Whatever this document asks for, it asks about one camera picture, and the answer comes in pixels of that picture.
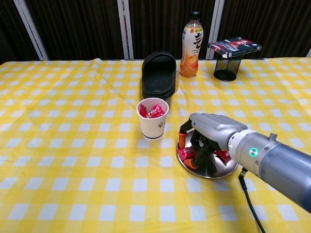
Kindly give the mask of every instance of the cable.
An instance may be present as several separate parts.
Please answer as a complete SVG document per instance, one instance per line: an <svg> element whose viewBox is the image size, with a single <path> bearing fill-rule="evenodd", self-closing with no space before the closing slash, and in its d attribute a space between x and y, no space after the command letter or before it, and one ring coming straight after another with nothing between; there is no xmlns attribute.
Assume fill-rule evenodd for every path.
<svg viewBox="0 0 311 233"><path fill-rule="evenodd" d="M248 195L248 192L247 192L246 183L245 183L245 180L244 180L244 176L246 175L246 173L247 173L247 169L245 169L245 168L243 167L243 168L242 168L242 171L241 171L241 173L240 173L240 175L239 175L240 185L241 185L241 188L242 188L243 191L244 191L244 194L245 194L245 197L246 197L246 200L247 200L248 207L250 208L250 210L251 210L251 212L252 212L252 214L253 214L253 216L254 216L254 218L255 218L255 220L256 220L256 222L257 222L257 224L258 224L258 226L259 226L259 228L260 228L260 230L261 230L261 232L262 232L262 233L266 233L266 231L264 230L264 228L263 228L263 226L262 226L262 224L261 224L261 222L260 222L260 220L259 220L259 218L258 218L258 216L257 216L257 214L256 214L256 212L255 212L255 210L254 210L254 207L253 207L253 205L252 205L252 202L251 202L251 200L250 200L250 198L249 198L249 195Z"/></svg>

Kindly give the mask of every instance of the dark curtain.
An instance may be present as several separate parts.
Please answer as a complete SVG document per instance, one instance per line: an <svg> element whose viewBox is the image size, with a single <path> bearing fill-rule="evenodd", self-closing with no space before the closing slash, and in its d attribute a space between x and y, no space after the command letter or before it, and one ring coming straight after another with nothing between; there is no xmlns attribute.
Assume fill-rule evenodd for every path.
<svg viewBox="0 0 311 233"><path fill-rule="evenodd" d="M50 60L123 59L116 0L25 0Z"/></svg>
<svg viewBox="0 0 311 233"><path fill-rule="evenodd" d="M201 12L204 38L199 57L205 58L215 0L129 0L133 52L143 59L156 51L182 56L182 31L191 11Z"/></svg>
<svg viewBox="0 0 311 233"><path fill-rule="evenodd" d="M244 58L305 57L311 47L310 0L226 0L218 40L262 45Z"/></svg>
<svg viewBox="0 0 311 233"><path fill-rule="evenodd" d="M0 64L38 60L13 0L0 0Z"/></svg>

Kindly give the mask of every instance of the table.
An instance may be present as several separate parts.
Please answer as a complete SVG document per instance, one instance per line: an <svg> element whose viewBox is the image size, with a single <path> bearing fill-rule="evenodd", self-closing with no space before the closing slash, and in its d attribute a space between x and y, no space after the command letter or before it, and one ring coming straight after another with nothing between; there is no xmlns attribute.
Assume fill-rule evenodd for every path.
<svg viewBox="0 0 311 233"><path fill-rule="evenodd" d="M157 142L136 114L142 61L1 65L0 232L255 232L241 168L191 175L177 133L190 113L217 113L310 153L311 58L243 60L230 83L215 63L180 77ZM252 174L246 183L267 232L310 232L310 214Z"/></svg>

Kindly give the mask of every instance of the book cover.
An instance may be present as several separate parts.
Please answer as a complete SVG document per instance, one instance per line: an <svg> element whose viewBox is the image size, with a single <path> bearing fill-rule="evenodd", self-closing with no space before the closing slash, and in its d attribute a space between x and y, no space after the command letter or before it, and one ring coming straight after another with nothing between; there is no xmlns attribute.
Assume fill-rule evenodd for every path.
<svg viewBox="0 0 311 233"><path fill-rule="evenodd" d="M243 39L242 37L208 43L207 47L221 54L223 58L240 56L261 50L261 45Z"/></svg>

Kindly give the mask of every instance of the red candy wrapper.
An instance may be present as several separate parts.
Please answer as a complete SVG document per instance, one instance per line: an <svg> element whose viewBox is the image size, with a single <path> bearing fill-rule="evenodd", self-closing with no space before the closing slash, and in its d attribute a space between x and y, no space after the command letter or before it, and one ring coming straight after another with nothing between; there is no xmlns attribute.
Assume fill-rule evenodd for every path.
<svg viewBox="0 0 311 233"><path fill-rule="evenodd" d="M226 165L230 160L230 154L226 150L216 150L214 154L217 155L217 157L222 161L224 165Z"/></svg>
<svg viewBox="0 0 311 233"><path fill-rule="evenodd" d="M139 114L144 118L156 118L163 116L165 112L162 110L161 105L157 103L150 112L147 113L146 106L140 104Z"/></svg>
<svg viewBox="0 0 311 233"><path fill-rule="evenodd" d="M181 161L185 159L192 159L196 156L197 152L193 149L193 147L185 147L183 149L177 149L177 154Z"/></svg>

